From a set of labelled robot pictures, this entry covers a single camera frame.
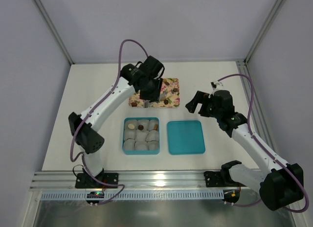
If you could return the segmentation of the white oval chocolate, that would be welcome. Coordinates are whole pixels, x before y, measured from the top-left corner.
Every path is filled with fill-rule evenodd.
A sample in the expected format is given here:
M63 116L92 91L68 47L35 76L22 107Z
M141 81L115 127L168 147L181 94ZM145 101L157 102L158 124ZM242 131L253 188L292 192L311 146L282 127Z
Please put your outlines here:
M133 124L129 124L129 125L128 125L128 128L132 130L132 129L135 128L135 126L134 126Z

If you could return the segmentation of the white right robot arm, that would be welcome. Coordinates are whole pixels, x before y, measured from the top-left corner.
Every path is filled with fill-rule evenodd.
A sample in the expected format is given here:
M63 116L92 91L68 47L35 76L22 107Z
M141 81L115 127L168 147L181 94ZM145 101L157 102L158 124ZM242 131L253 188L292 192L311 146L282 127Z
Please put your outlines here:
M258 165L259 170L247 168L234 160L221 166L220 177L227 186L242 184L257 192L270 210L278 210L305 199L302 211L308 208L308 195L304 189L303 169L278 156L249 127L247 118L235 111L229 91L218 90L212 94L196 92L186 109L194 113L197 105L200 116L216 119L219 128L241 145Z

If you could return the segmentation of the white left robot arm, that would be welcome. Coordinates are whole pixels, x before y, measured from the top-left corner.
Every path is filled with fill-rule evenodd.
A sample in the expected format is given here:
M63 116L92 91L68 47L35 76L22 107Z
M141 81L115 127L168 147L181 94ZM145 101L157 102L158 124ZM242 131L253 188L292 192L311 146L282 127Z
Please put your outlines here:
M99 152L105 140L98 131L121 103L133 94L138 92L143 100L158 101L164 71L164 65L153 56L148 56L144 62L137 65L127 64L119 67L117 79L110 89L80 114L72 112L68 116L72 135L70 153L73 153L74 145L81 147L78 156L82 158L88 179L109 186L100 178L104 170Z

